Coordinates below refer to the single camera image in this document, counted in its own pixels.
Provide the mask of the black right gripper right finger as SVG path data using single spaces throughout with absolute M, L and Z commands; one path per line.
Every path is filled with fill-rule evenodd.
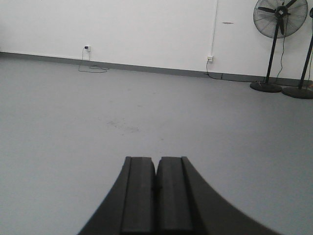
M 156 174 L 157 234 L 272 235 L 219 195 L 187 157 L 162 157 Z

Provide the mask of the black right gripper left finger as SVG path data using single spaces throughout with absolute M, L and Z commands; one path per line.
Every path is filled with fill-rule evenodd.
M 154 232 L 155 168 L 151 158 L 126 157 L 109 193 L 81 235 L 151 235 Z

